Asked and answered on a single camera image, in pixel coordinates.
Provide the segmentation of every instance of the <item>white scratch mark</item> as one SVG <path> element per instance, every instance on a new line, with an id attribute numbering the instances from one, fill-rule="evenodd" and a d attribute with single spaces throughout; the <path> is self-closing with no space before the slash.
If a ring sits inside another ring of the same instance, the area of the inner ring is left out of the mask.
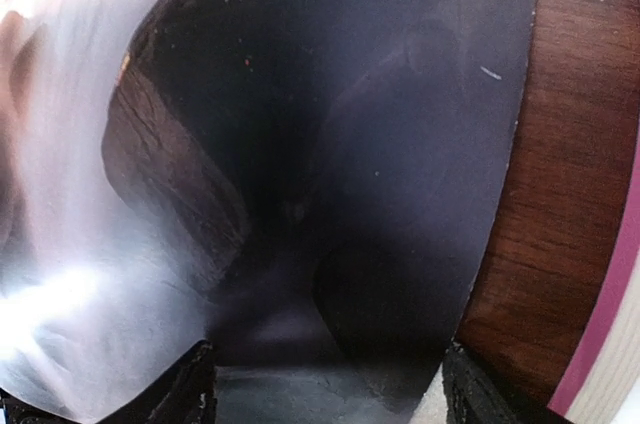
<path id="1" fill-rule="evenodd" d="M 484 66 L 480 66 L 480 70 L 482 72 L 484 72 L 487 76 L 493 77 L 496 81 L 501 81 L 502 80 L 502 76 L 500 74 L 496 74 L 495 72 L 490 71 L 489 69 L 487 69 Z"/>

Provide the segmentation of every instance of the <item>pink edge trim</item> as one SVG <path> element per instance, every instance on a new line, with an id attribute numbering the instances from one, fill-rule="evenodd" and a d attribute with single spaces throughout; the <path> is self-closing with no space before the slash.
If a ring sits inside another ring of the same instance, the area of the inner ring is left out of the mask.
<path id="1" fill-rule="evenodd" d="M 580 344 L 549 402 L 564 416 L 582 389 L 613 325 L 640 248 L 640 144 L 636 143 L 631 184 L 607 276 Z"/>

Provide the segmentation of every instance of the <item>wood grain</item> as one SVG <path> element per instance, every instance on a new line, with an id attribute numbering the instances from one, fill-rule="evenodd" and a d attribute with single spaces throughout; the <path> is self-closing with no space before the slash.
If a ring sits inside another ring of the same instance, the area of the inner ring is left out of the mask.
<path id="1" fill-rule="evenodd" d="M 538 0 L 511 166 L 458 338 L 547 402 L 595 304 L 633 162 L 638 0 Z"/>

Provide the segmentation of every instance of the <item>brown wooden table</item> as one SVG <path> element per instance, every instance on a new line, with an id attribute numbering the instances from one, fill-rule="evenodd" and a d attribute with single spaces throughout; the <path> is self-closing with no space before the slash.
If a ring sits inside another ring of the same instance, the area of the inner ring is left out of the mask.
<path id="1" fill-rule="evenodd" d="M 607 270 L 639 103 L 639 0 L 538 0 L 511 166 L 458 337 L 541 402 Z"/>

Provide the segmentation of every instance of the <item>magenta border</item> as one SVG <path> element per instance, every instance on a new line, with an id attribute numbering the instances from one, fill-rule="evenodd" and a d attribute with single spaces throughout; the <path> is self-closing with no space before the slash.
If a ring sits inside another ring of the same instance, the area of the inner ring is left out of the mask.
<path id="1" fill-rule="evenodd" d="M 622 302 L 640 249 L 640 144 L 631 175 L 627 204 L 618 239 L 598 301 L 569 367 L 549 402 L 549 408 L 566 415 L 582 389 Z"/>

